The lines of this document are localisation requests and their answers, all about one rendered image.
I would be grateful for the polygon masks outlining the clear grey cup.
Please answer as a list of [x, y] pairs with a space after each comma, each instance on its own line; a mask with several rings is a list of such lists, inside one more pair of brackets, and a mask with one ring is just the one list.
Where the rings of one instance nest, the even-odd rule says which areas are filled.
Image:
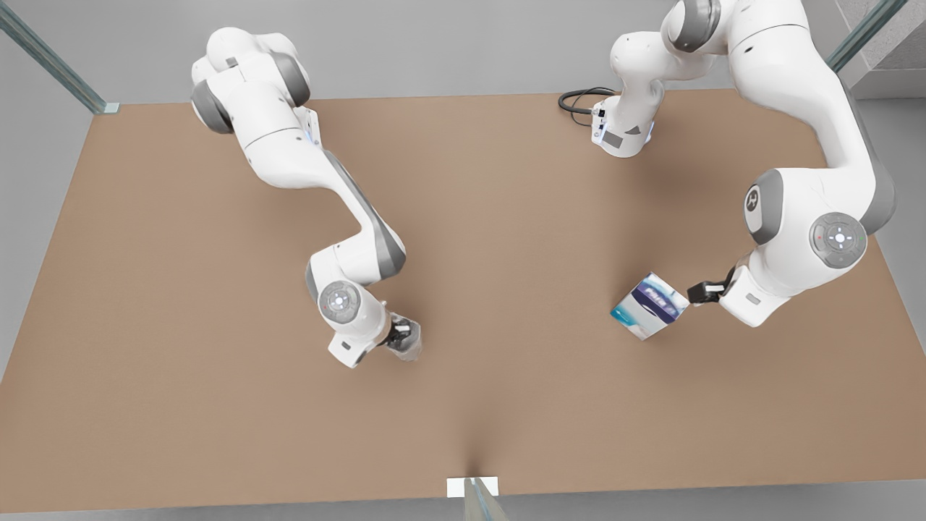
[[420, 324], [404, 317], [394, 317], [384, 346], [400, 360], [416, 360], [422, 347]]

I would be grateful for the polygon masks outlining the blue and white printed box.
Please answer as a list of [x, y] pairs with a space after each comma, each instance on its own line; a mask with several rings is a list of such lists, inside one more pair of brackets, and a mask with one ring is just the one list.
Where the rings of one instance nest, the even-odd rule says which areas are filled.
[[649, 273], [611, 310], [611, 316], [645, 340], [675, 322], [690, 301], [657, 274]]

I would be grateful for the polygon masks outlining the silver frame post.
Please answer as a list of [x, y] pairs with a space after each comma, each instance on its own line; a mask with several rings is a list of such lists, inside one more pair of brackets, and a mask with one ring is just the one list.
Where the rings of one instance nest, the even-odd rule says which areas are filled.
[[853, 27], [825, 60], [835, 73], [840, 72], [854, 56], [896, 16], [908, 0], [878, 0], [875, 6]]
[[446, 479], [446, 497], [463, 498], [465, 521], [511, 521], [497, 501], [497, 477]]
[[0, 0], [0, 30], [93, 115], [119, 112], [119, 103], [106, 102], [80, 74], [70, 68], [25, 21], [21, 20], [4, 0]]

